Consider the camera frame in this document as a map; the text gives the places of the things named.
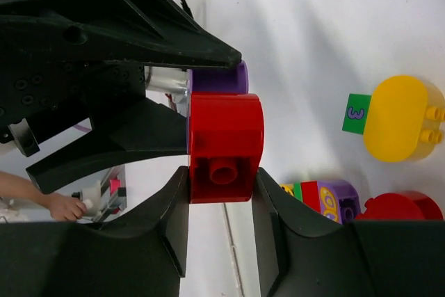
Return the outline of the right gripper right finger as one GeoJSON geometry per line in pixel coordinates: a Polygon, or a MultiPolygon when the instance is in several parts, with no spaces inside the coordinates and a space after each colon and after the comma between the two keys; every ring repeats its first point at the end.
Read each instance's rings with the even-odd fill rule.
{"type": "Polygon", "coordinates": [[[262,296],[443,296],[444,223],[340,225],[259,169],[252,195],[262,296]]]}

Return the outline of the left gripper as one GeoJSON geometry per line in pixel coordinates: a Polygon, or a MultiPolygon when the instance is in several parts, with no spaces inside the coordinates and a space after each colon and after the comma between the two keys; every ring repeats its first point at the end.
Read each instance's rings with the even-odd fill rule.
{"type": "Polygon", "coordinates": [[[145,97],[143,65],[240,62],[173,0],[1,0],[1,137],[32,156],[90,119],[92,131],[26,169],[43,193],[113,166],[185,155],[186,118],[145,97]]]}

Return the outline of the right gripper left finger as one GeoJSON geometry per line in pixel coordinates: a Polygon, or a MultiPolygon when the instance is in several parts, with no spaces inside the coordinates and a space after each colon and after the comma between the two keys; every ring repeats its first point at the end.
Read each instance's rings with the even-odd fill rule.
{"type": "Polygon", "coordinates": [[[186,272],[188,168],[104,223],[1,225],[2,296],[178,296],[186,272]]]}

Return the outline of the purple lego brick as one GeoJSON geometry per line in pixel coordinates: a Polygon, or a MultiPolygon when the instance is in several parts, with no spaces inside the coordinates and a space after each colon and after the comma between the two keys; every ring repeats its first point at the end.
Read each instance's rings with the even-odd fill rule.
{"type": "Polygon", "coordinates": [[[232,69],[196,69],[190,71],[189,89],[199,93],[249,92],[248,69],[241,61],[232,69]]]}

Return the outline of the red arched lego brick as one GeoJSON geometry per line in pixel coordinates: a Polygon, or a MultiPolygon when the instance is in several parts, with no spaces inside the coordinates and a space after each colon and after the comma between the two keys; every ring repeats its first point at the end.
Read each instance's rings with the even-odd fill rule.
{"type": "Polygon", "coordinates": [[[190,202],[246,202],[264,150],[255,94],[193,93],[188,117],[190,202]]]}

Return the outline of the green lego brick number three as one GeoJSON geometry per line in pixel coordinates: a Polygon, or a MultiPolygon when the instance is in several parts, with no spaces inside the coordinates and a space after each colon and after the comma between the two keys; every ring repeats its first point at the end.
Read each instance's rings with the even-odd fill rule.
{"type": "Polygon", "coordinates": [[[348,96],[342,130],[362,135],[371,102],[370,95],[354,94],[348,96]]]}

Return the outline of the yellow oval lego brick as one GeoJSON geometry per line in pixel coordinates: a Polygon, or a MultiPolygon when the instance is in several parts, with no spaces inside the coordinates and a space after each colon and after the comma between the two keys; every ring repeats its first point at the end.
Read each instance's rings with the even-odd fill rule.
{"type": "Polygon", "coordinates": [[[427,157],[444,140],[444,94],[410,75],[390,77],[371,95],[364,144],[387,163],[427,157]]]}

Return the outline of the person's hand in background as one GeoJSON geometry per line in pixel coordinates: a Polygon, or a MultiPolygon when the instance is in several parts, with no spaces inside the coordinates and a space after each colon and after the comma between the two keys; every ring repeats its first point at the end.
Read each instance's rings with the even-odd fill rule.
{"type": "Polygon", "coordinates": [[[77,221],[87,211],[86,205],[78,198],[52,193],[47,196],[46,208],[57,221],[77,221]]]}

